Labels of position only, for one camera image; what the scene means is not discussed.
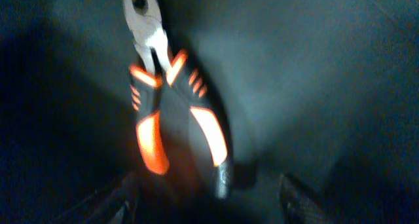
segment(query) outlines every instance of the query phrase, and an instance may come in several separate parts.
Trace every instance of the orange grip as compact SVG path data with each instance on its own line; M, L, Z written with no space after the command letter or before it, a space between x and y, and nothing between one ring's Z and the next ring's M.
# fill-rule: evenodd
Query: orange grip
M191 113L207 139L214 167L218 167L227 158L227 145L217 117L212 110L202 107L191 107Z
M145 117L136 126L137 140L146 167L159 175L169 170L169 160L160 137L160 111Z

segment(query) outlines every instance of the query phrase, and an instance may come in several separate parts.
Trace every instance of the orange accent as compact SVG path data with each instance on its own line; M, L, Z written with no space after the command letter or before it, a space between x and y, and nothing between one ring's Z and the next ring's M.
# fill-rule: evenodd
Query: orange accent
M195 78L198 76L198 70L195 69L192 74L191 77L189 77L189 86L195 81Z
M202 89L199 91L199 98L204 96L204 94L207 92L207 86L202 87Z
M160 77L152 76L150 73L142 70L136 65L130 66L130 73L138 80L153 87L158 88L162 85L162 79Z
M134 93L136 96L139 96L138 90L135 87L133 87L132 85L130 85L130 87L131 87L132 93Z
M177 53L175 59L172 61L172 67L167 70L166 78L168 80L169 86L172 86L175 81L177 74L181 71L183 65L185 65L188 54L186 51L181 50Z
M132 99L133 99L133 101L134 102L136 102L136 103L138 103L138 104L141 104L141 101L139 100L139 98L137 98L135 95L133 95L133 94L131 94L131 96L132 96Z
M138 106L137 106L134 102L132 102L132 107L134 107L134 109L135 109L136 111L138 111Z
M204 132L214 166L219 166L227 158L227 145L217 117L213 111L201 107L191 107L191 113Z
M194 88L192 89L192 91L195 93L195 92L199 89L199 87L201 86L201 84L202 84L202 79L199 79L199 80L195 83Z
M164 152L159 130L160 112L149 115L137 124L137 140L145 166L152 172L164 175L169 160Z

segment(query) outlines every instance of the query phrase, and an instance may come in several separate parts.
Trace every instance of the dark surface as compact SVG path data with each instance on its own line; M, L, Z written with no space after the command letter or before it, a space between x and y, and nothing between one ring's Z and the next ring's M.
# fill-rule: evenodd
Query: dark surface
M142 166L122 1L43 1L2 10L13 18L1 39L0 210L16 222L52 219ZM243 178L227 206L201 198L196 215L277 221L290 172L361 223L417 220L418 1L160 0L170 35L219 90ZM190 115L172 96L162 137L174 186L192 200L210 152L188 145Z

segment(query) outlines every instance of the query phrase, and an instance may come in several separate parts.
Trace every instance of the gray surface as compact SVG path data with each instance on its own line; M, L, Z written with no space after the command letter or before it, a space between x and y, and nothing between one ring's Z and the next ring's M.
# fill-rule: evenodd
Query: gray surface
M417 195L417 1L161 0L168 30L191 42L220 91L234 158L259 161L256 185L233 194L241 210L279 218L274 190L280 172L301 177L331 204L364 220L389 218L374 196L379 192ZM95 92L84 92L85 85L62 73L60 87L73 89L71 100L51 103L62 109L76 140L84 140L86 122L100 122L88 124L94 128L88 131L103 156L114 155L115 145L134 143L126 135L126 66L136 53L121 2L54 0L47 14L54 31L39 43L48 47L45 66L63 67L106 95L92 97ZM47 88L60 82L51 76ZM80 94L88 109L74 103ZM181 131L188 115L170 91L163 102L165 140L187 143ZM93 112L88 119L81 116L86 110ZM186 168L198 161L205 178L208 150L192 151L202 154L175 164L187 177ZM123 154L114 157L116 164ZM189 177L184 185L195 184Z

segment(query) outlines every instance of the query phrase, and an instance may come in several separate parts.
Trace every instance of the pliers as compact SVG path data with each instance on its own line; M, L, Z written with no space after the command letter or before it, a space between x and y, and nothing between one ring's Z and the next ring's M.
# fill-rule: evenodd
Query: pliers
M136 110L136 134L143 161L151 172L164 176L170 167L160 137L159 99L164 80L177 94L188 101L189 111L203 131L214 166L214 187L217 198L226 198L232 185L232 155L221 128L209 88L201 72L181 50L171 61L166 32L157 0L123 0L126 22L134 36L134 46L143 67L129 67L132 107ZM152 52L155 52L166 77L156 73Z

